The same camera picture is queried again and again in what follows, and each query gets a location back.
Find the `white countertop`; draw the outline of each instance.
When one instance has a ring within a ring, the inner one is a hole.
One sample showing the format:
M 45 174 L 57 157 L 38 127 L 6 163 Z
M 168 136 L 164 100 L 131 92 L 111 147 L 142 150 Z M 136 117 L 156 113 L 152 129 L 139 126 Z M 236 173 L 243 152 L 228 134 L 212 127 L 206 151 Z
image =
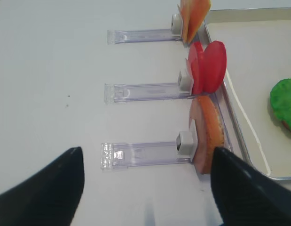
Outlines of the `white countertop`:
M 176 81 L 180 42 L 108 46 L 107 30 L 168 28 L 178 0 L 0 1 L 0 193 L 82 146 L 86 183 L 72 226 L 221 223 L 208 176 L 188 164 L 103 173 L 102 142 L 174 140 L 191 100 L 106 106 L 105 83 Z M 212 9 L 291 0 L 212 0 Z

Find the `tomato slice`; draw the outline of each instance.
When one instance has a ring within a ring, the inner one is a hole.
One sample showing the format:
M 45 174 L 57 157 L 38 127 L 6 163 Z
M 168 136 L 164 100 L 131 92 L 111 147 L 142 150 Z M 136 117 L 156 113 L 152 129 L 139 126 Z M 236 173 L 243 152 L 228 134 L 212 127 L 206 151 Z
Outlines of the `tomato slice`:
M 227 54 L 224 43 L 213 41 L 204 51 L 204 92 L 214 93 L 224 80 Z
M 188 62 L 194 80 L 192 94 L 199 95 L 204 89 L 204 52 L 199 41 L 190 46 Z

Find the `metal tray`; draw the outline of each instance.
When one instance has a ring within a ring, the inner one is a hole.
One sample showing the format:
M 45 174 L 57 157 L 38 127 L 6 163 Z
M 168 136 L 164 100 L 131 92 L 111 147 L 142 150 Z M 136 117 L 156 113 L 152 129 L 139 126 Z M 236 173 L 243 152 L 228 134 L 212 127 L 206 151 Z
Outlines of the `metal tray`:
M 291 133 L 269 105 L 273 86 L 291 78 L 291 8 L 212 10 L 204 30 L 226 45 L 222 93 L 243 157 L 269 178 L 291 180 Z

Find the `orange food slice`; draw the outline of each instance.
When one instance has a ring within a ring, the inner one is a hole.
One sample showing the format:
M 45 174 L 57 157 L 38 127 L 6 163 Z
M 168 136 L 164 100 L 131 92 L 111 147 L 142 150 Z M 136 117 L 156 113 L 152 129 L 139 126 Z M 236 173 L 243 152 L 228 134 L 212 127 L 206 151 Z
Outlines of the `orange food slice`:
M 192 40 L 194 39 L 210 7 L 211 7 L 210 0 L 192 0 L 189 3 L 189 25 L 187 26 L 188 34 L 187 34 L 187 41 L 186 41 L 188 44 L 190 44 Z
M 191 1 L 192 0 L 180 1 L 180 14 L 183 19 L 183 31 L 182 31 L 183 43 L 186 43 L 187 41 Z
M 192 101 L 190 120 L 197 126 L 198 146 L 194 164 L 201 174 L 210 174 L 215 147 L 224 146 L 225 136 L 219 112 L 209 96 L 198 96 Z

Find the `transparent plastic slot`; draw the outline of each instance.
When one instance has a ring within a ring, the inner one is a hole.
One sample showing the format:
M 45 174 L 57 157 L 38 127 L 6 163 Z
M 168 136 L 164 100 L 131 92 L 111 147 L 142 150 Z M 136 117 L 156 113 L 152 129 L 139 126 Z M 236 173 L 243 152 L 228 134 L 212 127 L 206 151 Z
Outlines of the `transparent plastic slot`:
M 173 41 L 181 40 L 178 35 L 172 34 L 170 29 L 143 30 L 143 31 L 108 31 L 107 43 L 120 44 L 132 42 Z
M 103 170 L 178 163 L 190 163 L 190 159 L 188 155 L 178 155 L 176 142 L 102 144 Z
M 178 83 L 140 85 L 105 84 L 106 104 L 140 100 L 181 99 L 193 97 L 190 91 L 182 91 Z

